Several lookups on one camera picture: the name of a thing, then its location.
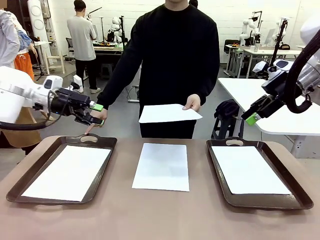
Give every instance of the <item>sneaker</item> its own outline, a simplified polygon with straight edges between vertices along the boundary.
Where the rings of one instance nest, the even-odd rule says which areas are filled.
[[[91,94],[97,94],[98,92],[101,92],[101,88],[91,89]]]

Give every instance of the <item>neck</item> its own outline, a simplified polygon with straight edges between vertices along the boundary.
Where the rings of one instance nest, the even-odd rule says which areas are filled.
[[[77,16],[77,17],[85,17],[85,14],[82,12],[82,11],[76,11],[75,12],[75,15]]]
[[[165,0],[165,7],[172,11],[182,11],[189,6],[188,0],[183,0],[180,2],[172,2],[170,0]]]

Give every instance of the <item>black stool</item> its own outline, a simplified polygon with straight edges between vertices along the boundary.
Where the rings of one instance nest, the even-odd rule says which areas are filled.
[[[236,122],[237,122],[237,117],[236,116],[231,116],[231,117],[223,117],[220,114],[216,118],[211,139],[212,140],[223,140],[226,139],[227,132],[229,131],[228,137],[232,137],[234,135],[235,127],[236,127]],[[244,125],[245,122],[242,120],[241,122],[241,127],[240,127],[240,133],[239,137],[243,138],[244,136]]]

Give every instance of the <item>paper on table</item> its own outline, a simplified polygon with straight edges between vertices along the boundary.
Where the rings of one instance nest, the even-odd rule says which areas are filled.
[[[254,146],[212,146],[212,150],[233,194],[291,194]]]
[[[66,146],[22,196],[82,201],[110,151]]]
[[[183,110],[180,104],[144,106],[139,123],[166,123],[198,120],[202,116],[192,109]]]
[[[132,188],[189,192],[187,146],[145,143]]]

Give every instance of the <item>brown serving tray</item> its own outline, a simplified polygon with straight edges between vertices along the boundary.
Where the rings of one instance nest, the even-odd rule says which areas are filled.
[[[225,200],[232,206],[238,208],[251,208],[260,210],[306,210],[314,206],[313,201],[282,164],[269,146],[262,141],[246,141],[238,137],[230,137],[224,140],[208,140],[206,142],[217,177]],[[212,146],[254,146],[282,180],[291,194],[233,194],[231,193],[225,176],[219,166]]]
[[[40,204],[40,205],[67,205],[85,204],[90,202],[98,189],[100,180],[105,172],[109,159],[116,146],[117,139],[113,137],[100,137],[95,134],[81,136],[62,136],[48,148],[48,150],[32,165],[32,167],[20,178],[20,180],[7,193],[6,199],[14,203]],[[56,159],[66,146],[77,146],[98,149],[110,149],[111,152],[105,159],[102,167],[95,176],[91,186],[82,201],[68,201],[57,199],[44,199],[21,196],[25,190],[37,179],[37,177]]]

